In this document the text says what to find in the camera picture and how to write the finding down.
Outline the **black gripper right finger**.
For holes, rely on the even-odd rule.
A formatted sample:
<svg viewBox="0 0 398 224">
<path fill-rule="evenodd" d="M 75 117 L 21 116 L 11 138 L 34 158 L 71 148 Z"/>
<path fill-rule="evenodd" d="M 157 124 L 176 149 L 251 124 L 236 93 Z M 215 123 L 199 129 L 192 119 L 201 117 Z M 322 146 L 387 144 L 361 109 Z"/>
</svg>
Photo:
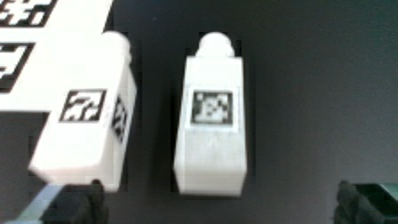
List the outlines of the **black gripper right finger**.
<svg viewBox="0 0 398 224">
<path fill-rule="evenodd" d="M 398 183 L 340 183 L 334 224 L 398 224 Z"/>
</svg>

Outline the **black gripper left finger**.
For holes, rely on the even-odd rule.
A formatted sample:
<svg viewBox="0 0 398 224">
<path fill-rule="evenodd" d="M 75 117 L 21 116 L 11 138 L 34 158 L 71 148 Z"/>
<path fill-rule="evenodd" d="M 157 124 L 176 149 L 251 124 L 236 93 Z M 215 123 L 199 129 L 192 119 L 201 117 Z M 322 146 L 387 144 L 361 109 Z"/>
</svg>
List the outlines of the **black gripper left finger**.
<svg viewBox="0 0 398 224">
<path fill-rule="evenodd" d="M 13 224 L 109 224 L 101 182 L 48 184 Z"/>
</svg>

